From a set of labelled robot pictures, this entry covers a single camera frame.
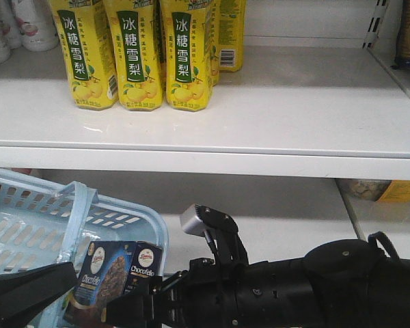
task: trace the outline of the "barcode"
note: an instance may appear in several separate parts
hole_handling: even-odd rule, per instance
[[[235,66],[235,50],[222,49],[220,51],[220,66],[234,67]]]
[[[117,92],[117,79],[115,78],[115,75],[109,78],[109,91],[112,95]]]

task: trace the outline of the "green label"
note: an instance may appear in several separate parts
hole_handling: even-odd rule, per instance
[[[138,12],[117,12],[126,62],[126,75],[130,82],[144,82],[143,64],[139,45]]]
[[[87,66],[85,64],[85,57],[82,51],[81,39],[79,37],[74,12],[69,10],[58,10],[57,13],[61,18],[61,24],[67,37],[74,78],[77,80],[88,81]]]
[[[182,83],[193,81],[190,65],[190,22],[191,15],[185,12],[172,12],[175,31],[175,80]]]

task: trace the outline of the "chocolate snack box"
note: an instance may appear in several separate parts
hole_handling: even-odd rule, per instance
[[[157,275],[162,250],[141,241],[94,241],[88,247],[64,319],[81,328],[110,328],[102,310],[133,290],[141,279]]]

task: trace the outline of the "basket handle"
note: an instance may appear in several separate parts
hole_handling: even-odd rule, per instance
[[[59,255],[56,259],[60,262],[73,262],[79,245],[80,234],[85,224],[87,214],[90,211],[95,189],[87,188],[83,183],[73,181],[56,192],[58,195],[68,195],[74,192],[74,202],[71,209],[70,218]]]

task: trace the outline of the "pear juice carton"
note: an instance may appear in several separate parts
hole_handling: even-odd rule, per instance
[[[212,0],[161,0],[166,53],[168,103],[199,111],[211,97]]]
[[[220,70],[235,72],[243,65],[246,0],[220,0]]]
[[[155,39],[156,0],[104,0],[111,27],[120,103],[129,110],[161,106],[160,53]]]
[[[118,99],[111,37],[102,0],[50,0],[76,105],[105,109]]]

